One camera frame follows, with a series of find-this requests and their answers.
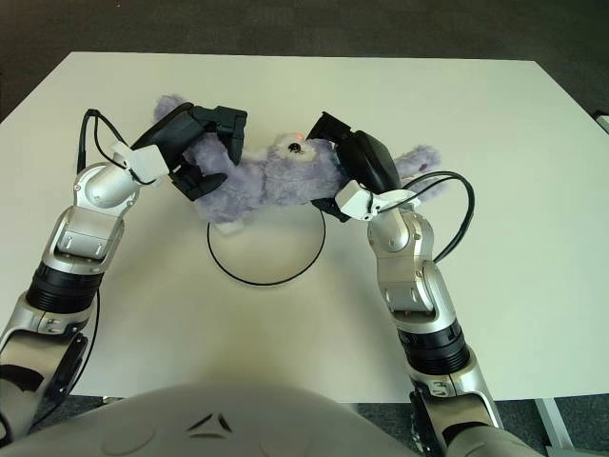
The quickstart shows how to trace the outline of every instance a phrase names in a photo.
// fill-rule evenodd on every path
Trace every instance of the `plush toy leg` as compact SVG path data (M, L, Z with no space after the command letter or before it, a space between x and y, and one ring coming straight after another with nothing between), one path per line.
M224 222L222 224L213 224L220 233L223 235L232 235L233 233L237 233L238 231L244 228L243 219L239 219L234 222Z

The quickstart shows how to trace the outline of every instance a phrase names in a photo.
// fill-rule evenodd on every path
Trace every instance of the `stuffed animal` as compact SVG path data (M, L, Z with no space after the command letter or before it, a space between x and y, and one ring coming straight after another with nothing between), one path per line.
M160 120L185 100L163 96L154 111ZM185 152L188 162L204 174L221 172L227 178L221 186L196 200L200 215L223 231L234 231L243 216L265 205L302 205L320 198L333 198L349 178L341 167L332 144L326 140L305 140L300 133L279 136L266 150L245 148L235 166L215 133L205 134ZM430 146L417 146L395 159L400 178L436 169L440 153ZM419 184L420 190L429 183ZM422 196L431 198L438 190Z

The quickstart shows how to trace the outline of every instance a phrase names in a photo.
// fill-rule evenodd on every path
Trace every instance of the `gray carpet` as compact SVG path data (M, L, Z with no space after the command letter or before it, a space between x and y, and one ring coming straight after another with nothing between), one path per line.
M609 110L608 24L608 0L0 0L0 120L72 50L535 60ZM99 402L70 397L41 427ZM558 403L577 447L609 450L609 395ZM409 408L360 413L409 443ZM532 402L500 410L543 450Z

